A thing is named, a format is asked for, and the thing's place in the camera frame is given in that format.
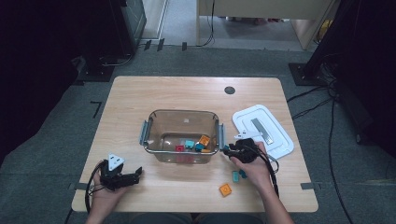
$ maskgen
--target floor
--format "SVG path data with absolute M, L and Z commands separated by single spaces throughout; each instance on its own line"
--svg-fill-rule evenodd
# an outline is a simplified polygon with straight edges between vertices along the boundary
M 158 43 L 164 38 L 165 45 L 181 46 L 187 42 L 196 47 L 196 0 L 144 0 L 148 24 L 143 40 Z M 291 22 L 269 22 L 264 19 L 258 25 L 254 19 L 226 21 L 225 18 L 213 18 L 213 40 L 206 48 L 224 49 L 269 49 L 304 51 L 297 39 Z M 212 24 L 210 17 L 201 17 L 201 44 L 210 37 Z M 312 43 L 308 51 L 315 51 Z

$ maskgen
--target blue block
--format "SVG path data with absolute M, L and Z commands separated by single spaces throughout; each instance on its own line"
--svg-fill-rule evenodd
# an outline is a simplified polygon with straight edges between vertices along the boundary
M 237 171 L 233 171 L 233 182 L 238 183 L 239 182 L 239 174 Z
M 194 148 L 195 143 L 191 140 L 186 140 L 186 143 L 184 144 L 184 147 L 187 149 L 193 149 Z
M 195 151 L 201 151 L 204 148 L 205 146 L 202 145 L 201 143 L 197 143 L 197 145 L 195 145 Z
M 242 176 L 242 178 L 244 178 L 244 179 L 246 179 L 246 178 L 248 178 L 248 176 L 247 176 L 247 174 L 245 173 L 245 171 L 244 170 L 239 170 L 239 174 Z
M 225 145 L 221 150 L 230 150 L 230 147 L 228 145 Z

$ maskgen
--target circular hole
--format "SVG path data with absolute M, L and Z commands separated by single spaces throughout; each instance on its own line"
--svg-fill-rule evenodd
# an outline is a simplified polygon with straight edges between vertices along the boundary
M 224 89 L 224 91 L 225 91 L 225 93 L 227 93 L 227 94 L 234 94 L 235 93 L 235 88 L 234 87 L 226 87 L 225 89 Z

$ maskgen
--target hand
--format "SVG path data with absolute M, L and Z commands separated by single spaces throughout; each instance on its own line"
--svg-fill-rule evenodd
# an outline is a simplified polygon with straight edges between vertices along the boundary
M 256 143 L 256 145 L 263 153 L 266 152 L 263 142 L 258 142 Z M 272 186 L 270 180 L 270 173 L 267 169 L 265 161 L 263 161 L 260 157 L 257 157 L 256 160 L 251 163 L 242 163 L 236 157 L 231 157 L 230 160 L 237 167 L 245 171 L 248 179 L 252 182 L 254 186 L 256 186 L 256 188 L 258 188 L 259 186 Z
M 105 218 L 110 215 L 116 205 L 119 203 L 122 196 L 128 191 L 128 187 L 119 188 L 115 191 L 110 191 L 100 183 L 99 170 L 93 177 L 94 190 L 99 189 L 92 195 L 91 212 L 86 223 L 102 223 Z

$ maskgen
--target wooden table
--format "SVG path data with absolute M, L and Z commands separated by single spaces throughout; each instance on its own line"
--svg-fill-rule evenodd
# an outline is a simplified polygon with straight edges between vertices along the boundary
M 225 93 L 228 86 L 234 94 Z M 238 170 L 222 153 L 207 164 L 159 162 L 139 145 L 144 120 L 157 109 L 206 110 L 219 116 L 226 129 L 226 143 L 238 131 L 232 116 L 253 105 L 265 105 L 284 127 L 294 150 L 279 160 L 276 174 L 280 199 L 289 212 L 315 212 L 318 202 L 312 189 L 288 105 L 276 78 L 263 77 L 117 77 L 108 96 L 80 182 L 87 183 L 99 160 L 113 153 L 125 159 L 123 174 L 143 166 L 140 183 L 120 201 L 121 212 L 262 212 L 259 194 L 247 179 L 233 183 Z M 219 187 L 229 183 L 233 192 L 223 198 Z M 84 190 L 77 190 L 75 211 L 85 211 Z
M 196 0 L 196 42 L 200 45 L 200 16 L 292 19 L 303 49 L 308 49 L 320 26 L 331 19 L 339 0 Z

